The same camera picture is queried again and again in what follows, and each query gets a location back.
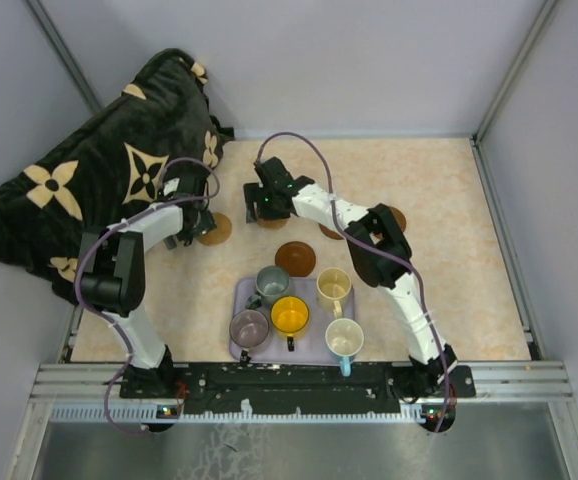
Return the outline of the cream mug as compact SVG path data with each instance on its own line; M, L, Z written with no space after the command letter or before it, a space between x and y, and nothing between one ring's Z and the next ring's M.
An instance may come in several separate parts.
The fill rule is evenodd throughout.
M342 318L352 290L349 275L340 268L327 268L318 275L316 288L319 306L335 319Z

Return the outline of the light wooden coaster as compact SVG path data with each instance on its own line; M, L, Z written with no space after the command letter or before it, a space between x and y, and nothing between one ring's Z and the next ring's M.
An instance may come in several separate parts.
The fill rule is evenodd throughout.
M204 246L217 246L226 242L232 233L232 222L223 213L213 215L216 227L198 237L200 244Z
M259 218L257 220L257 225L268 230L278 230L285 226L287 222L287 219L265 220Z

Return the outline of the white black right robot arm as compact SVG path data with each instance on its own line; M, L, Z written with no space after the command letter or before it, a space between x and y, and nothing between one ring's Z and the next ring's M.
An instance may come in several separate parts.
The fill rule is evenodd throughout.
M293 177L277 157L256 161L254 170L258 180L243 186L247 221L296 216L341 235L360 280L386 296L399 320L417 387L442 393L457 358L431 319L412 249L390 208L350 203L309 177Z

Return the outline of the dark brown coaster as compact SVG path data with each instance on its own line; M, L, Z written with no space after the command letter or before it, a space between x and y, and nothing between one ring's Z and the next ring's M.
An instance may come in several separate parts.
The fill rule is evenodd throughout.
M404 233L407 219L396 207L379 204L371 209L374 216L372 235L377 239L392 238L396 231Z
M323 224L319 225L320 231L329 239L340 241L343 240L344 237L341 236L337 231L331 230L324 226Z
M290 241L278 248L274 261L292 277L307 277L315 268L316 254L307 243Z

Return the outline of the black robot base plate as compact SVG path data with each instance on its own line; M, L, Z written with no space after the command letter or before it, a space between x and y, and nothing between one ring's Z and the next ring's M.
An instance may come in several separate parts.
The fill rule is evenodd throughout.
M192 362L140 373L128 367L117 381L122 399L171 399L183 412L231 414L246 401L258 415L398 413L402 400L441 402L444 386L402 362L337 366Z

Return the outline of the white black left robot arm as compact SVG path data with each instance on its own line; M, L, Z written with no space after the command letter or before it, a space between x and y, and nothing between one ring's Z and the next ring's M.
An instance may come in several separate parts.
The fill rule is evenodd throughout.
M125 344L129 364L144 370L141 383L153 395L170 394L177 373L163 364L168 351L148 318L145 255L159 243L188 246L216 228L209 211L208 176L188 173L164 183L157 200L129 220L84 230L74 279L76 298L105 319Z

